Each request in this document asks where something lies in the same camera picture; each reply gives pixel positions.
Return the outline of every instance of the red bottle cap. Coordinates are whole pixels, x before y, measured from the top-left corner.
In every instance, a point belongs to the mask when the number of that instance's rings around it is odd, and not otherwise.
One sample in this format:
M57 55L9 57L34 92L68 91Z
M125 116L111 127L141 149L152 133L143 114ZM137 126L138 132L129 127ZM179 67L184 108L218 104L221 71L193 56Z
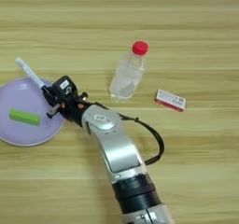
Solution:
M133 44L132 52L139 56L144 56L148 52L148 43L144 41L136 41Z

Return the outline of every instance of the small box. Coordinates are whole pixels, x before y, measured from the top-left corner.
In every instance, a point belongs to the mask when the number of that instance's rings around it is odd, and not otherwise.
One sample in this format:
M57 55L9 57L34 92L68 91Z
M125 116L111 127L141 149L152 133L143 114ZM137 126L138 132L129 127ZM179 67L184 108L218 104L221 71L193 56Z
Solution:
M171 107L179 112L184 111L186 107L185 98L179 97L175 94L163 90L157 91L155 102L165 105L167 107Z

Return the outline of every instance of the plate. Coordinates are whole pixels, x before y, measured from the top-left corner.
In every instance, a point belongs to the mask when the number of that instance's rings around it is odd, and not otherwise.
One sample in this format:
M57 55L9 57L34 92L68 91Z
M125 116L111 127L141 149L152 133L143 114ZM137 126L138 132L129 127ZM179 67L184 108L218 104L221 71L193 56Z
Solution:
M49 81L42 81L47 86L51 85ZM11 109L40 116L40 125L10 119ZM6 84L0 89L0 139L21 147L35 146L50 140L61 130L64 122L61 114L49 119L46 114L50 110L42 91L29 77Z

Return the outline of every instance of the clear plastic bottle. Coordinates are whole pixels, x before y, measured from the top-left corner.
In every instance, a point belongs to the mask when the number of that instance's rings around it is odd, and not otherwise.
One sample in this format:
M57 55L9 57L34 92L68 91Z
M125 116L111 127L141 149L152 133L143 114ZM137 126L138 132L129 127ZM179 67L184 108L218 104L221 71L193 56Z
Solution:
M121 61L110 84L110 95L117 99L129 99L133 96L145 71L145 55L148 44L137 41L130 52Z

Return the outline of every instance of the black wire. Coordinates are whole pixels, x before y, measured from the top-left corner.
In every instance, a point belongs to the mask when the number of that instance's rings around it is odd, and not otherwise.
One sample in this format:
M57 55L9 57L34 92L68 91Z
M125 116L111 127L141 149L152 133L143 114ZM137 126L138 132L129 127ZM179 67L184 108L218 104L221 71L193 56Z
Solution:
M99 105L99 106L102 107L102 108L108 109L106 106L101 105L101 104L99 104L99 103L95 103L95 104L96 104L96 105ZM131 117L128 117L128 116L121 115L120 113L118 113L118 114L120 115L120 117L122 118L122 120L124 120L124 121L134 121L134 122L136 122L136 123L139 123L139 124L141 124L142 126L144 126L146 129L148 129L148 130L152 133L152 135L155 137L155 139L156 139L157 142L158 142L160 151L159 151L159 154L158 154L158 155L156 155L156 156L150 158L149 160L146 160L146 161L145 161L145 164L146 164L146 165L150 165L150 164L153 164L154 162L158 161L158 160L161 158L161 156L162 156L162 154L163 154L163 152L164 152L164 142L163 142L162 137L160 136L160 134L159 134L155 129L153 129L151 126L149 126L149 125L146 124L145 122L141 121L139 118L136 118L136 119L135 119L135 118L131 118Z

